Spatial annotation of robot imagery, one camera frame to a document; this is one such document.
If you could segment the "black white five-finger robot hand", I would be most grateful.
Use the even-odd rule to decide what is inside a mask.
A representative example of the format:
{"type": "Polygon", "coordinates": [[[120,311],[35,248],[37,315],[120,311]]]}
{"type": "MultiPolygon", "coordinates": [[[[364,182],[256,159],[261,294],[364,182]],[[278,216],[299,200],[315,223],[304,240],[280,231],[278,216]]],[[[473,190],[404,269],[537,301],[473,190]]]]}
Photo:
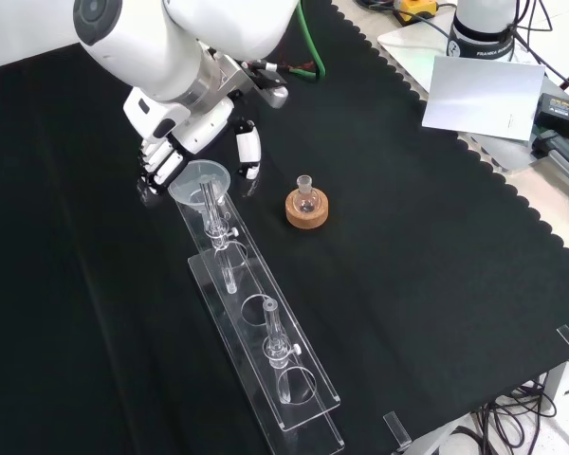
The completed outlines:
{"type": "Polygon", "coordinates": [[[138,195],[146,205],[161,198],[185,167],[222,133],[236,135],[240,167],[247,180],[259,175],[262,147],[255,123],[243,115],[244,93],[227,94],[206,114],[194,116],[177,102],[158,102],[135,87],[123,110],[142,142],[138,153],[138,195]]]}

